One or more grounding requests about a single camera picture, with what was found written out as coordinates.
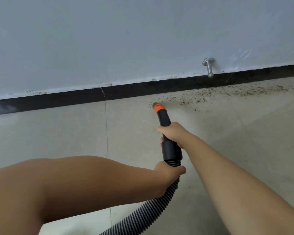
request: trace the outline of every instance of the hand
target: hand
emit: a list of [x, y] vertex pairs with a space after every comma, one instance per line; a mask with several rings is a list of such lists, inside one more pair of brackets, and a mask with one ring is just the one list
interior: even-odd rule
[[159, 174], [160, 190], [157, 197], [161, 197], [165, 194], [167, 188], [175, 182], [180, 175], [186, 173], [184, 166], [172, 167], [165, 161], [161, 161], [155, 167], [155, 171]]
[[168, 139], [177, 142], [177, 145], [180, 148], [184, 148], [184, 142], [187, 140], [187, 137], [191, 135], [183, 126], [181, 126], [178, 122], [172, 122], [170, 126], [158, 127], [158, 132], [165, 135]]

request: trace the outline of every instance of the person's right arm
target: person's right arm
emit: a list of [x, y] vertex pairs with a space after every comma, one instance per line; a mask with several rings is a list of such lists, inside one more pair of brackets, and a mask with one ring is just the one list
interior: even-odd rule
[[185, 149], [231, 235], [294, 234], [294, 208], [263, 182], [177, 122], [158, 131]]

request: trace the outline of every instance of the vacuum handle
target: vacuum handle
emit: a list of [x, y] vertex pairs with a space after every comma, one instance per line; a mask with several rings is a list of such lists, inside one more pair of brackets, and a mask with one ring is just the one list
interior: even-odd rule
[[[171, 124], [171, 120], [168, 116], [168, 113], [165, 109], [165, 107], [161, 104], [154, 103], [154, 110], [157, 112], [159, 122], [161, 126], [169, 126]], [[163, 142], [161, 143], [162, 146], [162, 156], [164, 161], [169, 160], [182, 160], [182, 150], [177, 145], [176, 142], [168, 139], [164, 134], [163, 136]]]

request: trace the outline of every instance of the forearm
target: forearm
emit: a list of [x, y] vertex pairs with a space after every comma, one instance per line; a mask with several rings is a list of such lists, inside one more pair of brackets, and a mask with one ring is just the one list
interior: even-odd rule
[[43, 183], [47, 198], [45, 221], [161, 196], [158, 172], [106, 158], [46, 159], [40, 166], [48, 169]]
[[194, 135], [184, 148], [232, 235], [294, 231], [294, 208], [268, 186]]

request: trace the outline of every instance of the orange nozzle tip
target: orange nozzle tip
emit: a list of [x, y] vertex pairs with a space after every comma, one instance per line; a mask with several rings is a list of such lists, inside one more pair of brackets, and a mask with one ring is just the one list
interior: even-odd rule
[[165, 110], [166, 111], [166, 108], [162, 105], [162, 104], [159, 104], [157, 102], [153, 103], [152, 104], [152, 107], [153, 109], [156, 111], [156, 113], [159, 111], [159, 110]]

